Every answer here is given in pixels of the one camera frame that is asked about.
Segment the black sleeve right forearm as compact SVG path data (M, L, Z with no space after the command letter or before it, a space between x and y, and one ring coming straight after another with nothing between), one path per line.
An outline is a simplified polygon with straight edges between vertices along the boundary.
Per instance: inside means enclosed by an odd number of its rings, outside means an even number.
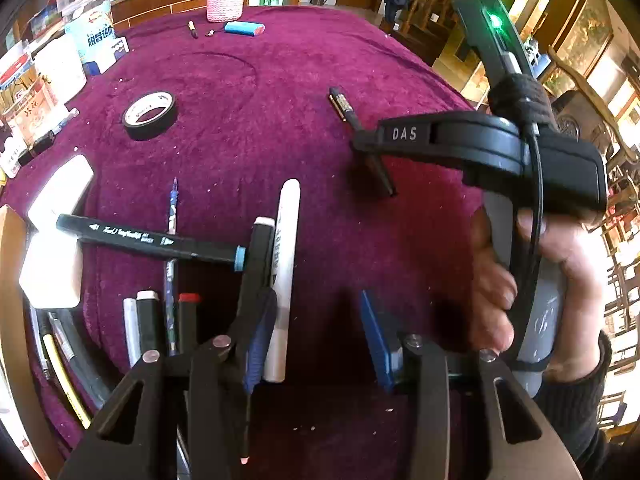
M599 350L599 364L589 375L576 382L545 380L534 397L584 479L597 479L608 456L605 434L597 424L598 406L612 356L610 341L603 332L599 335Z

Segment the person's right hand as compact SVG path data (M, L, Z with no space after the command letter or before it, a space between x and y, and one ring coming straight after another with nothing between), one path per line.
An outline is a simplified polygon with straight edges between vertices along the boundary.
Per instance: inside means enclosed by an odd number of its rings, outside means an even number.
M518 286L497 261L490 238L490 221L483 208L472 217L473 256L470 341L475 350L502 353L514 341L508 319ZM601 359L599 344L604 320L606 263L600 240L570 217L552 214L544 220L539 249L558 264L566 277L562 321L544 372L552 382L577 382L590 375Z

